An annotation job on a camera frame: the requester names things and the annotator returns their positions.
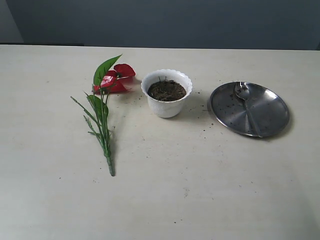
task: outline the soil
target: soil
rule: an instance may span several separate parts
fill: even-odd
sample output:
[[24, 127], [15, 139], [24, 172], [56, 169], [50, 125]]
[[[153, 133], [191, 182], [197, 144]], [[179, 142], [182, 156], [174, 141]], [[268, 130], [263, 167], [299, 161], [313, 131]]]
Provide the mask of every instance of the soil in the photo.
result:
[[163, 102], [182, 99], [186, 94], [184, 87], [174, 80], [158, 81], [148, 89], [148, 95], [150, 97]]

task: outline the table surface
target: table surface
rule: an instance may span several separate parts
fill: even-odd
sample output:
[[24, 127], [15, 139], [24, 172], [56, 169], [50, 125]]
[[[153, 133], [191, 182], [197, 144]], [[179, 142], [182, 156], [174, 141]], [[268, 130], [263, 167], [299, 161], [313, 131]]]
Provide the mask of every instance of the table surface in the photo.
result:
[[[103, 61], [136, 71], [110, 98], [116, 176], [87, 133]], [[182, 112], [162, 119], [139, 81], [157, 69], [190, 77]], [[291, 122], [275, 137], [236, 134], [206, 108], [218, 86], [262, 85]], [[319, 240], [320, 52], [0, 45], [0, 239]]]

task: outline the white pot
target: white pot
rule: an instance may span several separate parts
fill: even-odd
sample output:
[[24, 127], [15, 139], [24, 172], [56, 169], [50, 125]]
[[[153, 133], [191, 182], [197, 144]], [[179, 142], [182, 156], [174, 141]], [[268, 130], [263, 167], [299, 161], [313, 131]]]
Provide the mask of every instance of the white pot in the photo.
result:
[[[186, 95], [176, 101], [159, 101], [148, 95], [150, 86], [159, 80], [174, 80], [184, 87]], [[149, 107], [160, 118], [172, 118], [182, 110], [187, 97], [192, 91], [192, 82], [184, 73], [171, 69], [160, 69], [148, 73], [141, 83], [143, 93], [146, 95]]]

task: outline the wall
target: wall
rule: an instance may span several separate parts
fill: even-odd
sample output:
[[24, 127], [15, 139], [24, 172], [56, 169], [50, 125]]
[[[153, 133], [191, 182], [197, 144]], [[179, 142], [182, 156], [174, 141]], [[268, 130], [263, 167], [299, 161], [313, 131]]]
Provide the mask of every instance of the wall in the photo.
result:
[[320, 0], [7, 0], [26, 42], [314, 50]]
[[0, 43], [23, 43], [6, 0], [0, 0]]

